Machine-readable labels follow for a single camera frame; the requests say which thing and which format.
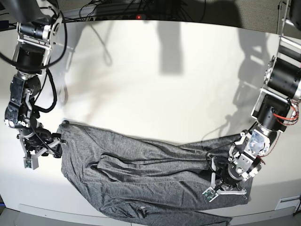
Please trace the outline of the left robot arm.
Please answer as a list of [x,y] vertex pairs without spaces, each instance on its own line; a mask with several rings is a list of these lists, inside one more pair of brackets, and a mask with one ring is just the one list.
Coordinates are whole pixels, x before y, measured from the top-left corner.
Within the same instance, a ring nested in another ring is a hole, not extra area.
[[226,157],[213,154],[218,148],[206,154],[211,184],[202,195],[208,202],[221,195],[246,197],[247,190],[239,184],[259,173],[265,164],[263,158],[272,152],[280,134],[298,122],[301,68],[292,61],[301,61],[301,45],[280,35],[277,54],[268,64],[264,85],[251,112],[255,123],[227,144]]

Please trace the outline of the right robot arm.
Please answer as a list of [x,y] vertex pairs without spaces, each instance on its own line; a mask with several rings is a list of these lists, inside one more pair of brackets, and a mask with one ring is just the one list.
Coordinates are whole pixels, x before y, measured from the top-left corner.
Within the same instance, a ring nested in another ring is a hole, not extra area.
[[[59,28],[66,21],[56,0],[2,0],[1,5],[16,20],[17,44],[12,58],[1,54],[1,59],[17,73],[10,83],[10,99],[5,110],[4,123],[18,130],[17,139],[24,152],[24,167],[38,168],[40,156],[61,158],[61,145],[66,142],[61,135],[52,133],[38,122],[40,113],[52,111],[57,103],[57,92],[50,67],[65,55],[64,43],[61,55],[51,60]],[[36,105],[43,85],[40,76],[45,75],[51,85],[53,102],[49,108]]]

